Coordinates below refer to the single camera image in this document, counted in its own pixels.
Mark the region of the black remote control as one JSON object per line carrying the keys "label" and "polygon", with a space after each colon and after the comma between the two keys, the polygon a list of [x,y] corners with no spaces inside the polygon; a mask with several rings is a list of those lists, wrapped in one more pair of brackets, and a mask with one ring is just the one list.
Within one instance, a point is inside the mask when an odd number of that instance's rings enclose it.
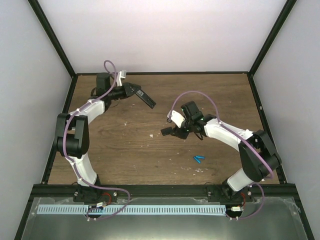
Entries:
{"label": "black remote control", "polygon": [[151,97],[149,97],[143,90],[139,89],[135,94],[151,109],[153,109],[156,106],[156,102]]}

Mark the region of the black battery cover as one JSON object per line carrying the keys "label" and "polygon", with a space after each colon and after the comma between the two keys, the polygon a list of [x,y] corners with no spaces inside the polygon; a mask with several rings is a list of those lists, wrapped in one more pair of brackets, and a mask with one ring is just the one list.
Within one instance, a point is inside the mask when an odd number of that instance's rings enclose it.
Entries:
{"label": "black battery cover", "polygon": [[173,128],[172,127],[166,127],[160,130],[162,136],[167,136],[167,135],[171,135]]}

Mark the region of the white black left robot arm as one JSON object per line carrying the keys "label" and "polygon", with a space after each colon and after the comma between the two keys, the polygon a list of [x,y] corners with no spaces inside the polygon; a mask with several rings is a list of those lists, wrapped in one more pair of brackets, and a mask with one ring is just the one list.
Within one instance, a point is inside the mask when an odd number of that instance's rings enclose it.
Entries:
{"label": "white black left robot arm", "polygon": [[112,101],[138,95],[142,87],[130,82],[121,83],[125,75],[123,70],[115,76],[110,73],[97,74],[96,86],[85,104],[72,112],[57,116],[53,143],[71,165],[77,183],[86,187],[84,195],[91,202],[97,202],[101,198],[102,189],[97,186],[100,180],[89,158],[89,125],[110,108]]}

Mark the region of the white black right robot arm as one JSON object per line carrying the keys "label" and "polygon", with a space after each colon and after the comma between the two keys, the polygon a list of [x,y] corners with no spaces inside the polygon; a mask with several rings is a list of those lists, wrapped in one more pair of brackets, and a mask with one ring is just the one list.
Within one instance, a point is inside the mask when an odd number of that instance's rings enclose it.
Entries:
{"label": "white black right robot arm", "polygon": [[181,106],[182,112],[170,110],[167,121],[173,122],[171,136],[185,140],[194,133],[200,140],[204,137],[218,140],[240,156],[241,168],[222,183],[223,198],[229,202],[240,196],[240,191],[253,183],[271,178],[282,160],[270,136],[263,130],[240,129],[221,121],[216,115],[204,115],[194,101]]}

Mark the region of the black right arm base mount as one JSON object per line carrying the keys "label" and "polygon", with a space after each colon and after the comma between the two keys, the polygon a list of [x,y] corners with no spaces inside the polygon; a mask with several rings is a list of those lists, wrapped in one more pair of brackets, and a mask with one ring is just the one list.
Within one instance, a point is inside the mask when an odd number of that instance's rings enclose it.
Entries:
{"label": "black right arm base mount", "polygon": [[206,184],[206,193],[209,197],[226,202],[242,202],[253,199],[242,190],[233,191],[229,186],[224,184]]}

